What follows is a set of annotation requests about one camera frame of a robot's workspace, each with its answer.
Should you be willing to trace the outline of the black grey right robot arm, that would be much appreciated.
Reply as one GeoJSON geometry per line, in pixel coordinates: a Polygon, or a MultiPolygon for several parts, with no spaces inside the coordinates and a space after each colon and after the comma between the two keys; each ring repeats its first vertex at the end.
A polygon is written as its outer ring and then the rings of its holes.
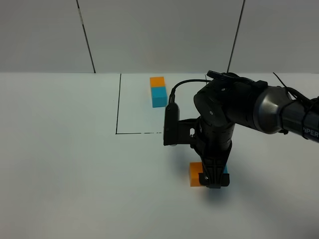
{"type": "Polygon", "coordinates": [[[319,139],[319,100],[286,86],[270,86],[234,73],[209,71],[210,82],[194,96],[199,112],[194,128],[195,151],[201,158],[201,186],[229,184],[226,164],[235,125],[265,133],[295,133],[319,139]]]}

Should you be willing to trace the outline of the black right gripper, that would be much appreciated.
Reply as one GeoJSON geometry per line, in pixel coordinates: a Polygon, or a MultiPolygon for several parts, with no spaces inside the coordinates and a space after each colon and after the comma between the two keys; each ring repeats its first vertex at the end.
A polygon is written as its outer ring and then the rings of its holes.
{"type": "Polygon", "coordinates": [[[229,186],[229,174],[223,173],[232,148],[232,135],[235,124],[224,126],[208,124],[199,119],[197,143],[191,148],[200,156],[203,172],[198,174],[200,185],[205,187],[229,186]]]}

